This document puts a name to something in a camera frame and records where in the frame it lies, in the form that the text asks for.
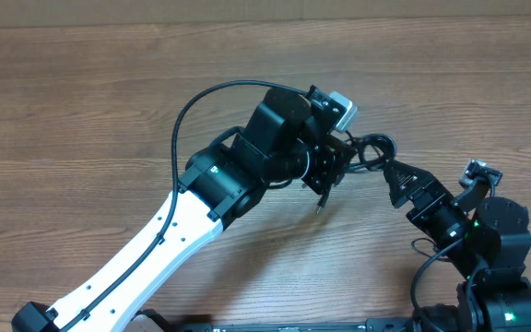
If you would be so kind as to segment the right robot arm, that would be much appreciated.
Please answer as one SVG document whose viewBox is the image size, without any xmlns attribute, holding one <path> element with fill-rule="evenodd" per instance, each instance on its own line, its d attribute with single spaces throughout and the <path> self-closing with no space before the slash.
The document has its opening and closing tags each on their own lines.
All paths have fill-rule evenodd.
<svg viewBox="0 0 531 332">
<path fill-rule="evenodd" d="M 531 331 L 531 282 L 525 260 L 531 248 L 528 209 L 497 196 L 502 172 L 471 160 L 454 196 L 432 173 L 389 160 L 383 168 L 395 208 L 410 202 L 407 219 L 426 234 L 434 253 L 416 272 L 415 295 L 431 264 L 446 260 L 462 275 L 456 305 L 421 306 L 412 302 L 399 331 Z"/>
</svg>

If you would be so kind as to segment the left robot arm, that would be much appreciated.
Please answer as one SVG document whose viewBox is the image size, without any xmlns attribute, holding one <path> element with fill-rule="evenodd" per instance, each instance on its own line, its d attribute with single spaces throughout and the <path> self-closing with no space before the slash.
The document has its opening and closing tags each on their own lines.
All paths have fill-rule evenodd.
<svg viewBox="0 0 531 332">
<path fill-rule="evenodd" d="M 122 331 L 195 252 L 257 205 L 273 183 L 301 179 L 322 199 L 354 152 L 344 133 L 358 113 L 340 93 L 270 89 L 247 125 L 188 160 L 153 219 L 101 270 L 53 305 L 28 302 L 15 331 Z"/>
</svg>

